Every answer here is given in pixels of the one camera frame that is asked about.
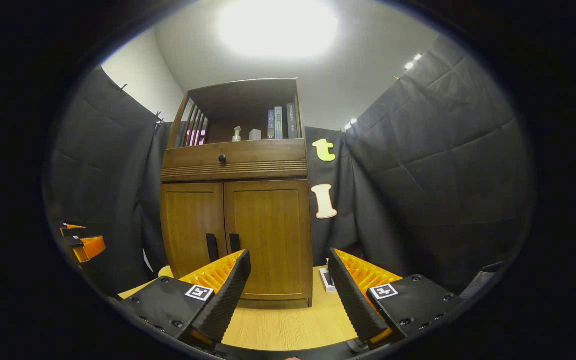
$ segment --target small white box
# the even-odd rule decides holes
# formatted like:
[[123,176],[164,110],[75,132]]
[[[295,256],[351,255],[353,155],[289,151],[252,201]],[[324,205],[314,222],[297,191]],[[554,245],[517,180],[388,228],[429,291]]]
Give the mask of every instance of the small white box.
[[322,269],[319,269],[319,273],[321,274],[321,280],[324,283],[324,287],[326,288],[326,292],[327,293],[336,292],[337,288],[335,287],[335,281],[330,276],[329,270],[327,268],[322,268]]
[[250,135],[248,137],[249,141],[260,141],[261,140],[261,130],[252,129],[250,130]]

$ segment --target wooden cabinet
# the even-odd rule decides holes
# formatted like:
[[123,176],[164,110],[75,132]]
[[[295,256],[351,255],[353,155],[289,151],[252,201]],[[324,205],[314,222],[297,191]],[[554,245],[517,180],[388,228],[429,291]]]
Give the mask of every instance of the wooden cabinet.
[[215,236],[219,257],[226,256],[224,184],[162,184],[161,228],[177,279],[210,264],[207,235]]
[[[267,133],[268,110],[285,112],[287,104],[295,104],[297,138],[246,141],[251,129]],[[237,251],[238,243],[250,250],[252,265],[243,299],[307,299],[312,305],[301,113],[296,79],[229,82],[186,93],[161,170],[161,225],[176,278],[209,264],[211,256]],[[235,126],[243,141],[230,141]],[[283,129],[287,134],[286,117]]]
[[250,250],[243,299],[313,296],[308,180],[226,182],[226,235]]

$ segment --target small bottle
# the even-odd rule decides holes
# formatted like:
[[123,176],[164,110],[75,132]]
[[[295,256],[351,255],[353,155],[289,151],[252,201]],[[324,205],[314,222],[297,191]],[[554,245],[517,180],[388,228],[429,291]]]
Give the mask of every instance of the small bottle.
[[233,142],[240,142],[242,141],[242,137],[240,136],[240,131],[242,130],[241,127],[235,127],[235,136],[232,137]]

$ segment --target white wall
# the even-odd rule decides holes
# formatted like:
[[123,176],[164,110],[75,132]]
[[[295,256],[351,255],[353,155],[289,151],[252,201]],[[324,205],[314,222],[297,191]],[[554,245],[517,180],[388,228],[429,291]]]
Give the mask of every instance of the white wall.
[[162,57],[155,29],[142,32],[106,59],[101,68],[123,91],[166,122],[175,120],[184,92]]

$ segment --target ceiling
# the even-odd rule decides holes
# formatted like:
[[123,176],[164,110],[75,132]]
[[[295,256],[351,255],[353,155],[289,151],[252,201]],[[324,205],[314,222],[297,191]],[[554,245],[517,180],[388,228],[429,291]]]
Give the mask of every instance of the ceiling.
[[394,76],[404,73],[404,65],[439,34],[379,2],[322,1],[338,19],[337,31],[328,50],[311,58],[249,57],[231,50],[218,34],[219,14],[228,0],[183,7],[158,23],[155,35],[184,91],[237,80],[299,78],[306,126],[340,130],[392,86]]

